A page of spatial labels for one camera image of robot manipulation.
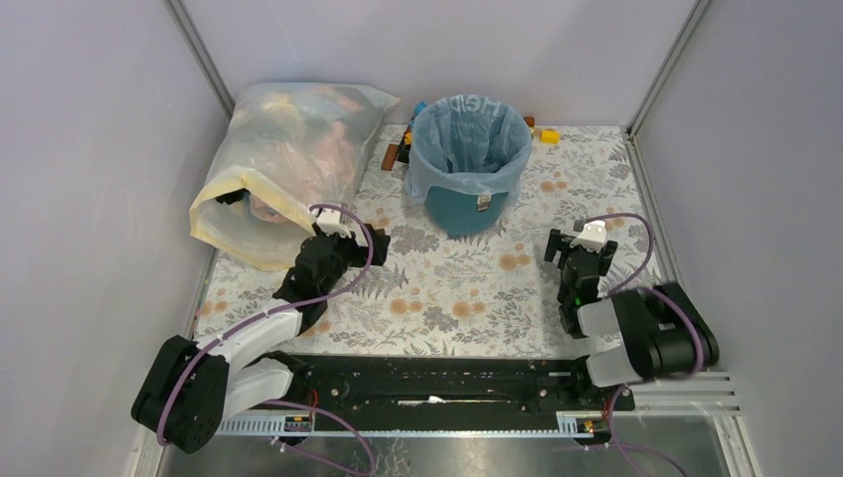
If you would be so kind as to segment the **light blue plastic trash bag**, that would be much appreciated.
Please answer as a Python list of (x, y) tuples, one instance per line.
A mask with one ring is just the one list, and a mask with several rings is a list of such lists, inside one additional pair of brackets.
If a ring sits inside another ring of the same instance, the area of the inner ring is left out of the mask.
[(533, 150), (512, 106), (484, 95), (439, 99), (414, 120), (405, 188), (422, 203), (434, 187), (470, 196), (517, 195)]

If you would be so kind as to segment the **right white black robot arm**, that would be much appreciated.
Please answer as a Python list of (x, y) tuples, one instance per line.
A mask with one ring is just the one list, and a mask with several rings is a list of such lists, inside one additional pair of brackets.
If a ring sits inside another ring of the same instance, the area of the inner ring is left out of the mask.
[(621, 338), (617, 347), (579, 360), (570, 394), (585, 409), (604, 402), (610, 387), (693, 375), (720, 358), (717, 338), (679, 283), (599, 296), (616, 249), (596, 221), (574, 236), (551, 230), (544, 253), (561, 274), (557, 300), (564, 331), (577, 339)]

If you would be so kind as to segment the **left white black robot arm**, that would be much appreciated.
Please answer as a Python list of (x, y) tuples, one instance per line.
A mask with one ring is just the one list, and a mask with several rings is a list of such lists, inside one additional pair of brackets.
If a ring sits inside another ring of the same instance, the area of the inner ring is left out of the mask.
[(385, 263), (390, 236), (365, 226), (366, 244), (354, 234), (308, 238), (266, 308), (214, 338), (180, 335), (163, 343), (131, 407), (131, 418), (159, 441), (185, 453), (205, 446), (220, 424), (275, 399), (295, 408), (308, 395), (308, 368), (275, 346), (312, 328), (338, 282), (351, 268), (366, 272)]

